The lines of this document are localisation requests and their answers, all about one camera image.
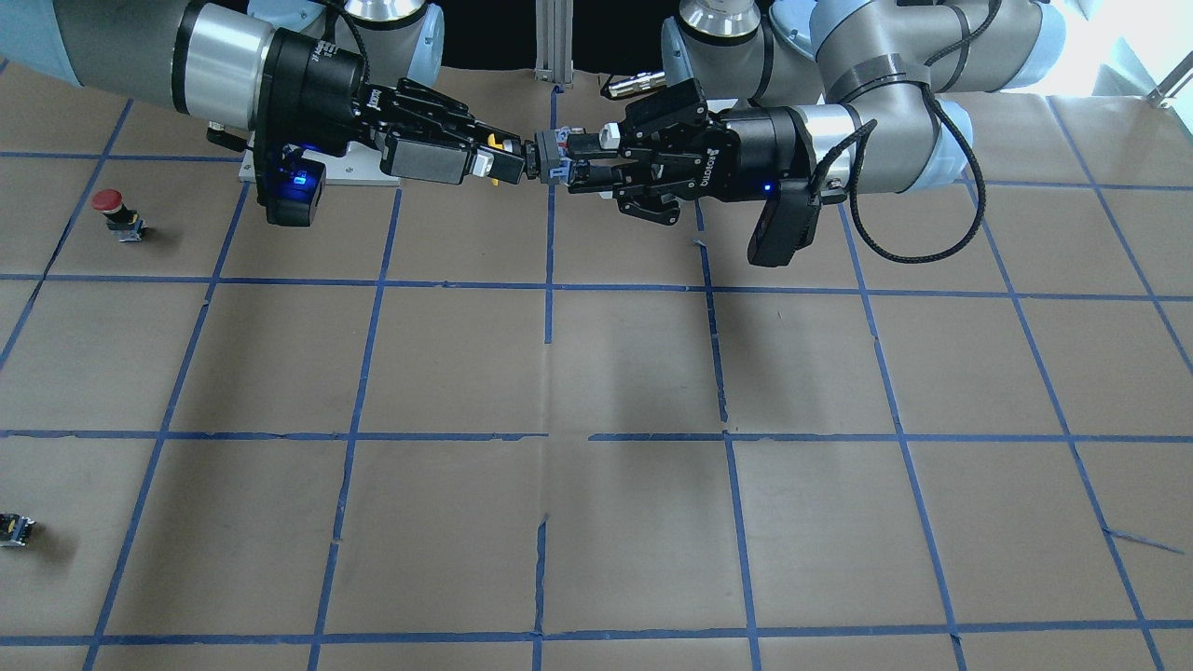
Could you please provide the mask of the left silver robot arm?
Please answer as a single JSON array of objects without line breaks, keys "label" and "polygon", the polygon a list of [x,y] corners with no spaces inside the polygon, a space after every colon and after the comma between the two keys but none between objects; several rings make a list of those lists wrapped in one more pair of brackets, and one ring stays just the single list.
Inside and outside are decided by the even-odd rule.
[{"label": "left silver robot arm", "polygon": [[656,224],[760,201],[748,261],[783,267],[826,205],[981,181],[970,116],[939,96],[1026,88],[1065,38],[1049,1],[684,1],[662,86],[601,131],[540,133],[540,179]]}]

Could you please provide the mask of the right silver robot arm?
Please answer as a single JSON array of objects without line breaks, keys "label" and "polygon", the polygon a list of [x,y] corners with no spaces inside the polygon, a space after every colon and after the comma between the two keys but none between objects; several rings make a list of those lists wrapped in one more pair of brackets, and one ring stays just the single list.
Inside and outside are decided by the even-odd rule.
[{"label": "right silver robot arm", "polygon": [[350,144],[391,177],[533,176],[521,140],[433,90],[445,21],[426,1],[5,1],[4,56],[82,88],[253,133],[261,199],[311,203]]}]

